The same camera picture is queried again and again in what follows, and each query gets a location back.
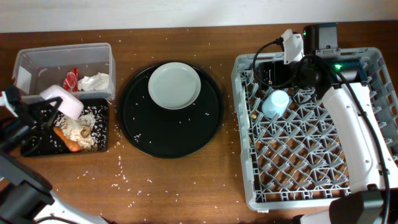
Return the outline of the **rice and food leftovers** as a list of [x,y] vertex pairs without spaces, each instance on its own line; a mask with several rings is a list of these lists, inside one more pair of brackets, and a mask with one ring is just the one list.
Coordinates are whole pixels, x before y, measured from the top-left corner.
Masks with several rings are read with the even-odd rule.
[[95,123],[95,115],[89,110],[84,110],[77,120],[61,114],[53,131],[70,152],[94,151],[98,148],[93,136]]

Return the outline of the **grey round plate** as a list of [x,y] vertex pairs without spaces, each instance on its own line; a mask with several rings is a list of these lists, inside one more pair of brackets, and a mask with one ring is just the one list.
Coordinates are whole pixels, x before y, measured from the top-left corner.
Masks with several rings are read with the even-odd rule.
[[156,68],[149,78],[148,91],[152,100],[168,110],[180,110],[199,96],[201,80],[193,67],[170,62]]

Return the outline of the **light blue plastic cup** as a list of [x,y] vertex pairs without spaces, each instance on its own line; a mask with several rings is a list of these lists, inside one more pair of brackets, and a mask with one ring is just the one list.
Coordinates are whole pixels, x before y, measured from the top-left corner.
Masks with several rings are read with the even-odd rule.
[[272,119],[277,116],[281,117],[288,107],[289,95],[282,90],[273,91],[263,102],[262,112],[264,116]]

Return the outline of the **orange carrot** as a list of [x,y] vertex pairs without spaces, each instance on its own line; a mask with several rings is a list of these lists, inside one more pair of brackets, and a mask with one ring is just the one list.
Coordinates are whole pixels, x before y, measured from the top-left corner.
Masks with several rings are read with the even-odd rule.
[[66,147],[69,149],[69,151],[71,152],[80,152],[81,151],[81,147],[80,145],[75,142],[72,141],[70,139],[68,139],[61,128],[59,127],[54,127],[53,131],[55,132],[55,134],[65,143]]

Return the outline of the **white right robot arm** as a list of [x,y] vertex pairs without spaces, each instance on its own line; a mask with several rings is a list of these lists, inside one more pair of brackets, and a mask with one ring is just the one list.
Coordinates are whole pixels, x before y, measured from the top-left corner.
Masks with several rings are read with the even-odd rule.
[[284,52],[288,75],[265,75],[252,62],[257,80],[277,89],[314,88],[338,132],[349,173],[348,196],[322,212],[298,215],[294,223],[396,223],[397,165],[371,105],[368,77],[359,59],[341,58],[334,23],[285,31],[274,43]]

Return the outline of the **white tissue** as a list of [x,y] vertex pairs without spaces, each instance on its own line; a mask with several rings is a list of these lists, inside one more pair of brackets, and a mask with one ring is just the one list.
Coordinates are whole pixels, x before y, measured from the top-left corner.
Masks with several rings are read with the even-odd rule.
[[109,85],[109,75],[98,73],[92,77],[83,77],[78,80],[79,91],[104,90]]

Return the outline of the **pink bowl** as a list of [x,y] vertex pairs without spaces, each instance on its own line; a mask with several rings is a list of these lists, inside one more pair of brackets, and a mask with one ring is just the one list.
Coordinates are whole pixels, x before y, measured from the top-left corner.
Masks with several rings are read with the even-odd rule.
[[40,96],[44,100],[60,97],[62,102],[58,110],[71,119],[77,120],[83,111],[83,103],[58,85],[50,86],[48,89],[42,91]]

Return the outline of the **brown food scrap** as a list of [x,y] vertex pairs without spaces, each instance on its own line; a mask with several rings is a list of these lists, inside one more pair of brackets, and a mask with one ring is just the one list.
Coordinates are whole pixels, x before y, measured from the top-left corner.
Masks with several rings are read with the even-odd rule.
[[87,138],[91,134],[91,128],[89,126],[84,126],[80,132],[82,138]]

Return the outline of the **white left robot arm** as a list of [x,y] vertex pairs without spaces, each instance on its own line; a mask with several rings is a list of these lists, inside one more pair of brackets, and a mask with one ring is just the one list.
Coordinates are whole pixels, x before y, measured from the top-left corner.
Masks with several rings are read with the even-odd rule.
[[90,215],[61,200],[42,175],[11,155],[24,144],[40,146],[59,112],[78,119],[83,103],[62,87],[52,85],[40,93],[42,101],[26,104],[15,86],[1,92],[1,106],[12,115],[1,120],[1,223],[100,223],[110,221]]

